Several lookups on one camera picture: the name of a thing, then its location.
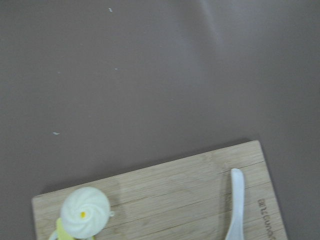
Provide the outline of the white ceramic spoon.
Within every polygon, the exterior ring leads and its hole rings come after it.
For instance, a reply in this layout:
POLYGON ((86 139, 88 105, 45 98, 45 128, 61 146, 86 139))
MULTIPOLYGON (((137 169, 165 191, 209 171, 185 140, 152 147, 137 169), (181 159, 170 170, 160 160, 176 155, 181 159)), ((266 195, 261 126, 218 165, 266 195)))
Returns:
POLYGON ((232 213, 225 240, 244 240, 245 179, 238 168, 231 169, 232 213))

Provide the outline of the bamboo cutting board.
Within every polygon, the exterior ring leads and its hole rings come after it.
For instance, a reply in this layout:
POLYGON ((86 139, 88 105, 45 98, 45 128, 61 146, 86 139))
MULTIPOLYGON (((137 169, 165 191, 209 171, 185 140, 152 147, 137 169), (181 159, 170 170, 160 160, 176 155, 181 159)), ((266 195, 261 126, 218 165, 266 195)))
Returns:
POLYGON ((244 175, 245 239, 287 239, 257 140, 89 182, 107 195, 115 213, 96 238, 224 239, 232 215, 233 168, 244 175))

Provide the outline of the white toy steamed bun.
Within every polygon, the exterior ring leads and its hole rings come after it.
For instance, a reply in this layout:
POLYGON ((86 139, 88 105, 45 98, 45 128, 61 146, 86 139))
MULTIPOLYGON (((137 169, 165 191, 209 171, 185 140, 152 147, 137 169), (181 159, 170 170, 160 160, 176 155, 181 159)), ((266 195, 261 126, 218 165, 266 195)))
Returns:
POLYGON ((97 235, 114 215, 107 196, 95 187, 73 191, 60 209, 62 227, 75 239, 97 235))

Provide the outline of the yellow plastic knife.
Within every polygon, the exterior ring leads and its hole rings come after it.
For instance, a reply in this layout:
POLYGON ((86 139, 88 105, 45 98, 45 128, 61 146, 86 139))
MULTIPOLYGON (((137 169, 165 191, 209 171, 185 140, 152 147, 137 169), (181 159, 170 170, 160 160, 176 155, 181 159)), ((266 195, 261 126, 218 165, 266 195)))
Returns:
POLYGON ((58 240, 75 240, 75 238, 64 229, 61 218, 58 218, 56 221, 56 233, 58 240))

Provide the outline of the lemon slice under knife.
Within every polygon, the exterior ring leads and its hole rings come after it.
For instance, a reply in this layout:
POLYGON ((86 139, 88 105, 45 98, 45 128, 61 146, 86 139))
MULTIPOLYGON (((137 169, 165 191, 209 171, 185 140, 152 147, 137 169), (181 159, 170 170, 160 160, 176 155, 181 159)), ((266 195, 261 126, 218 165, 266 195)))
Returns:
POLYGON ((49 236, 48 240, 58 240, 58 233, 56 230, 52 232, 52 234, 49 236))

